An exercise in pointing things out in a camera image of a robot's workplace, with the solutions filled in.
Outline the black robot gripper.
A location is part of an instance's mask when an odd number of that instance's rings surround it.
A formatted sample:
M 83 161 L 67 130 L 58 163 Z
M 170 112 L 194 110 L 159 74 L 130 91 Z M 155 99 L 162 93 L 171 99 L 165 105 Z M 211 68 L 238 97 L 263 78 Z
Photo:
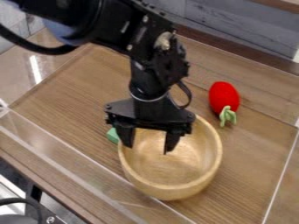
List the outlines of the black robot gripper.
M 106 113 L 107 123 L 117 129 L 129 148 L 134 147 L 138 128 L 167 132 L 163 154 L 174 150 L 182 135 L 193 133 L 195 115 L 174 103 L 170 95 L 158 101 L 139 101 L 135 98 L 114 101 L 106 105 Z

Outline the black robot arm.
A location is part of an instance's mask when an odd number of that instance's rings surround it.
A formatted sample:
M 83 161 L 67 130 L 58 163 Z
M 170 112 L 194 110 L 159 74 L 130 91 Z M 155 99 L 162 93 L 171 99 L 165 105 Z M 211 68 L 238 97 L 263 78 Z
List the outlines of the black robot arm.
M 181 137 L 193 132 L 195 114 L 171 97 L 174 86 L 190 95 L 183 83 L 190 62 L 177 37 L 174 21 L 145 0 L 0 0 L 44 20 L 60 46 L 30 42 L 0 24 L 0 37 L 46 55 L 72 52 L 89 43 L 130 58 L 131 97 L 106 105 L 107 123 L 125 146 L 133 147 L 137 129 L 166 133 L 163 151 L 171 152 Z

